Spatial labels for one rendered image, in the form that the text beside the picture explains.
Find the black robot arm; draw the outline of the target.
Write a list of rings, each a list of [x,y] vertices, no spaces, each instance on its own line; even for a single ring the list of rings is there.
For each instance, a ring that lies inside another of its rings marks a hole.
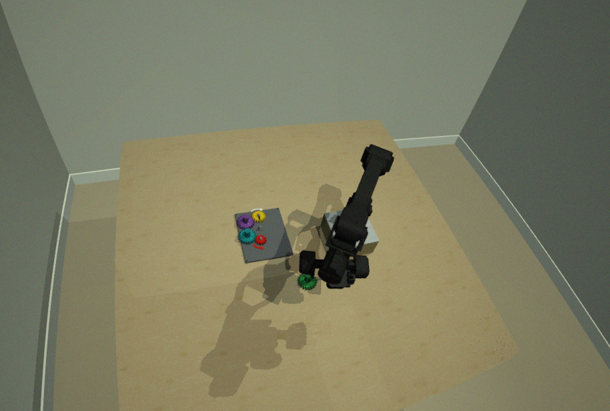
[[[337,216],[326,246],[330,249],[318,271],[318,277],[326,282],[329,289],[350,288],[356,279],[354,273],[347,270],[349,257],[356,257],[368,235],[367,221],[372,213],[372,195],[378,177],[389,172],[394,161],[393,153],[370,144],[361,157],[364,173],[356,192],[349,198],[341,216]],[[333,232],[336,232],[334,238]],[[355,248],[356,242],[359,242]]]

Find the green gear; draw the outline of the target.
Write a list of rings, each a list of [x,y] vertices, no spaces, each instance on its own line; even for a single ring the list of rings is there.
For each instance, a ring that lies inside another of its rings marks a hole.
[[[316,284],[317,284],[317,279],[316,276],[312,279],[310,275],[305,275],[305,274],[300,274],[300,277],[298,276],[298,284],[299,286],[303,289],[306,288],[306,290],[310,290],[315,288]]]

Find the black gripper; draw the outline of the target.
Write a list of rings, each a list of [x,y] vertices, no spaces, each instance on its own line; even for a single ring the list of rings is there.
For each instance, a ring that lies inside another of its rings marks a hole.
[[[301,251],[299,272],[301,274],[310,275],[313,279],[315,276],[315,269],[320,268],[323,261],[324,260],[316,259],[316,252]],[[350,259],[347,264],[347,270],[350,270],[350,273],[354,273],[356,278],[367,278],[370,273],[368,257],[359,255]]]

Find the yellow gear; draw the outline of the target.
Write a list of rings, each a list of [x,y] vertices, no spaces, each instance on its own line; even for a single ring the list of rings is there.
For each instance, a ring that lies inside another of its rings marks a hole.
[[[258,217],[258,214],[260,214],[260,217]],[[261,211],[252,213],[252,217],[253,217],[254,221],[257,221],[257,223],[261,222],[261,221],[263,222],[263,220],[265,221],[265,219],[266,219],[265,218],[266,215],[264,215],[264,213],[262,213]]]

